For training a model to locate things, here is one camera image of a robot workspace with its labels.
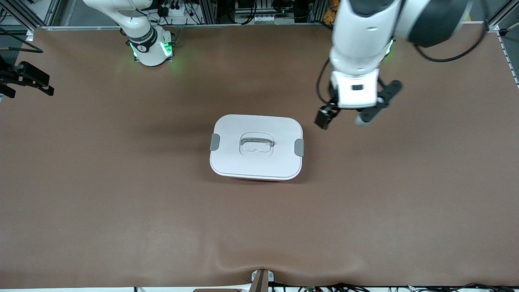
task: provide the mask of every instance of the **white robotic arm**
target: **white robotic arm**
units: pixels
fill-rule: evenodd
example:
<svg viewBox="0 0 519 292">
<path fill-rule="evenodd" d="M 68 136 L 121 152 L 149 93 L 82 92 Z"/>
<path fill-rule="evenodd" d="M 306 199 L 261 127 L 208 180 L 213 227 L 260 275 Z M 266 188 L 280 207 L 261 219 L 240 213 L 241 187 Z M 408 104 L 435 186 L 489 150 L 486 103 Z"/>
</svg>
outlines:
<svg viewBox="0 0 519 292">
<path fill-rule="evenodd" d="M 136 9 L 151 6 L 153 0 L 83 0 L 119 24 L 130 40 L 135 57 L 146 66 L 157 66 L 173 54 L 171 32 L 152 25 L 145 16 L 131 16 Z"/>
<path fill-rule="evenodd" d="M 329 92 L 316 117 L 327 129 L 341 109 L 356 109 L 365 126 L 400 91 L 394 81 L 381 92 L 378 66 L 394 36 L 430 47 L 449 39 L 466 18 L 473 0 L 341 0 L 333 28 Z"/>
</svg>

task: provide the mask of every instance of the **cable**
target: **cable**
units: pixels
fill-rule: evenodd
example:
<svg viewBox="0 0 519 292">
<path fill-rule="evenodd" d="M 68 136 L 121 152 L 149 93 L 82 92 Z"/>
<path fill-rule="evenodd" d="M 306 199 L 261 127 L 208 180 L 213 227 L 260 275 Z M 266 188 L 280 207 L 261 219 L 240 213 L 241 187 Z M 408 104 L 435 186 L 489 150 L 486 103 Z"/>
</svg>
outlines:
<svg viewBox="0 0 519 292">
<path fill-rule="evenodd" d="M 21 38 L 15 36 L 15 35 L 13 35 L 13 34 L 11 34 L 10 32 L 4 30 L 1 26 L 0 26 L 0 30 L 1 30 L 2 32 L 4 32 L 4 33 L 6 33 L 6 34 L 8 34 L 8 35 L 10 35 L 10 36 L 12 36 L 12 37 L 14 37 L 15 39 L 21 41 L 22 43 L 24 43 L 24 44 L 30 46 L 31 48 L 33 48 L 33 50 L 31 50 L 31 49 L 25 49 L 25 48 L 13 48 L 13 47 L 8 47 L 8 48 L 7 48 L 8 50 L 10 50 L 10 51 L 22 51 L 22 52 L 35 52 L 35 53 L 39 53 L 39 54 L 41 54 L 41 53 L 43 52 L 42 49 L 40 49 L 40 48 L 38 48 L 38 47 L 36 47 L 36 46 L 30 44 L 29 42 L 27 42 L 27 41 L 25 41 L 25 40 L 23 40 L 23 39 L 21 39 Z"/>
<path fill-rule="evenodd" d="M 278 3 L 280 2 L 280 0 L 272 0 L 272 8 L 279 12 L 279 13 L 282 13 L 282 14 L 285 14 L 285 13 L 291 13 L 291 12 L 294 12 L 294 8 L 289 8 L 289 9 L 282 9 L 281 8 L 281 4 Z"/>
<path fill-rule="evenodd" d="M 431 287 L 431 286 L 424 286 L 424 287 L 417 287 L 416 292 L 458 292 L 461 289 L 465 288 L 478 288 L 478 289 L 487 289 L 491 290 L 492 292 L 508 292 L 513 291 L 513 289 L 506 287 L 506 286 L 500 286 L 500 287 L 494 287 L 494 286 L 488 286 L 484 284 L 479 283 L 469 283 L 467 285 L 463 285 L 456 288 L 450 288 L 447 286 L 439 286 L 439 287 Z"/>
<path fill-rule="evenodd" d="M 488 7 L 486 6 L 486 3 L 484 2 L 484 0 L 481 0 L 481 4 L 483 6 L 483 9 L 485 10 L 485 19 L 488 19 L 488 17 L 489 17 Z M 428 61 L 437 62 L 437 63 L 446 63 L 446 62 L 455 61 L 455 60 L 465 57 L 470 52 L 474 51 L 481 44 L 481 42 L 487 35 L 486 26 L 487 26 L 486 24 L 483 26 L 480 37 L 477 39 L 477 41 L 474 43 L 474 45 L 472 45 L 472 47 L 470 47 L 468 50 L 466 50 L 463 53 L 461 53 L 457 56 L 454 56 L 452 58 L 446 58 L 446 59 L 432 58 L 432 57 L 428 56 L 427 54 L 425 54 L 425 52 L 418 45 L 413 45 L 413 47 L 420 54 L 420 56 L 424 57 Z"/>
<path fill-rule="evenodd" d="M 321 73 L 319 73 L 319 77 L 317 77 L 317 82 L 316 82 L 316 92 L 317 92 L 317 97 L 318 97 L 319 100 L 321 100 L 324 104 L 328 104 L 328 102 L 327 102 L 326 100 L 324 100 L 324 98 L 323 98 L 322 95 L 321 95 L 320 85 L 321 85 L 321 79 L 323 78 L 324 70 L 326 70 L 326 67 L 328 66 L 329 63 L 330 63 L 330 59 L 328 58 L 328 59 L 326 60 L 326 62 L 324 63 L 323 68 L 321 69 Z"/>
<path fill-rule="evenodd" d="M 7 17 L 7 11 L 3 8 L 0 8 L 0 23 L 4 22 L 5 18 Z"/>
<path fill-rule="evenodd" d="M 176 36 L 176 39 L 175 39 L 175 41 L 173 42 L 173 44 L 176 44 L 176 43 L 179 42 L 179 40 L 180 40 L 180 35 L 182 34 L 182 30 L 183 30 L 183 29 L 184 29 L 184 27 L 181 26 L 181 27 L 180 27 L 180 30 L 179 30 L 179 34 Z"/>
<path fill-rule="evenodd" d="M 193 2 L 191 2 L 191 0 L 188 0 L 189 1 L 189 5 L 191 6 L 191 11 L 193 11 L 193 14 L 195 14 L 196 16 L 196 19 L 198 21 L 196 21 L 193 16 L 188 12 L 187 14 L 189 14 L 189 17 L 191 17 L 191 19 L 193 19 L 193 21 L 196 23 L 196 24 L 202 24 L 202 21 L 200 20 L 200 18 L 198 17 L 198 13 L 196 13 L 195 11 L 195 8 L 193 7 Z"/>
<path fill-rule="evenodd" d="M 135 11 L 137 11 L 138 13 L 144 15 L 146 18 L 151 18 L 151 19 L 153 19 L 153 20 L 155 20 L 155 21 L 160 22 L 160 19 L 156 19 L 156 18 L 151 17 L 151 13 L 146 14 L 146 13 L 144 13 L 143 11 L 138 10 L 138 9 L 135 9 Z"/>
<path fill-rule="evenodd" d="M 245 25 L 245 24 L 248 24 L 250 23 L 254 17 L 256 16 L 256 11 L 257 11 L 257 2 L 256 0 L 251 0 L 252 1 L 252 5 L 251 5 L 251 12 L 249 14 L 249 17 L 247 17 L 247 20 L 243 23 L 241 23 L 241 25 Z M 233 8 L 230 7 L 230 4 L 233 2 L 233 0 L 228 0 L 226 5 L 225 5 L 225 11 L 226 11 L 226 14 L 227 14 L 227 18 L 229 19 L 229 21 L 231 21 L 232 23 L 234 24 L 238 24 L 235 20 L 233 20 L 233 18 L 230 16 L 230 12 L 233 10 Z"/>
</svg>

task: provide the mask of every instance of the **metal frame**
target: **metal frame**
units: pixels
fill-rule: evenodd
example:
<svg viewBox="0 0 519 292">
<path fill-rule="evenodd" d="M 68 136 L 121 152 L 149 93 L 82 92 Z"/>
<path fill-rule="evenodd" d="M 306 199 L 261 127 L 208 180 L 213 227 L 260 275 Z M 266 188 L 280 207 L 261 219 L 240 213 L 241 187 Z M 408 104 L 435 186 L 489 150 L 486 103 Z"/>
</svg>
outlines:
<svg viewBox="0 0 519 292">
<path fill-rule="evenodd" d="M 488 21 L 488 27 L 490 30 L 496 30 L 499 28 L 499 23 L 507 17 L 515 8 L 519 6 L 519 0 L 508 0 L 501 8 L 499 8 L 494 15 Z"/>
<path fill-rule="evenodd" d="M 0 0 L 0 5 L 30 31 L 45 25 L 43 20 L 20 0 Z"/>
<path fill-rule="evenodd" d="M 216 12 L 211 0 L 200 0 L 200 9 L 206 24 L 216 24 Z"/>
<path fill-rule="evenodd" d="M 313 3 L 312 11 L 310 11 L 310 16 L 308 18 L 308 21 L 309 22 L 322 21 L 323 17 L 324 17 L 324 13 L 326 12 L 327 9 L 328 9 L 327 0 L 315 0 Z"/>
<path fill-rule="evenodd" d="M 311 25 L 320 26 L 319 23 L 313 22 L 300 22 L 300 23 L 285 23 L 280 25 Z M 241 26 L 240 24 L 192 24 L 192 25 L 161 25 L 165 28 L 224 28 L 227 26 Z M 40 29 L 46 31 L 104 31 L 104 30 L 120 30 L 119 26 L 42 26 Z"/>
<path fill-rule="evenodd" d="M 56 12 L 61 3 L 61 0 L 52 0 L 50 2 L 49 9 L 47 10 L 47 14 L 45 15 L 45 19 L 43 22 L 45 25 L 51 25 L 54 21 L 54 18 L 56 17 Z"/>
</svg>

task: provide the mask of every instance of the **white box lid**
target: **white box lid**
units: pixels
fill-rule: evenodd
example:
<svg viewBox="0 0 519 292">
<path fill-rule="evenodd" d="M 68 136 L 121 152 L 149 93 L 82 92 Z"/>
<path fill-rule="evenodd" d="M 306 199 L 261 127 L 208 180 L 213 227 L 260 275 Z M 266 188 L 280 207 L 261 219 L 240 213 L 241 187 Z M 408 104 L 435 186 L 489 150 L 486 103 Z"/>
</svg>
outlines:
<svg viewBox="0 0 519 292">
<path fill-rule="evenodd" d="M 303 129 L 288 117 L 221 117 L 211 139 L 211 168 L 219 175 L 289 180 L 301 171 Z"/>
</svg>

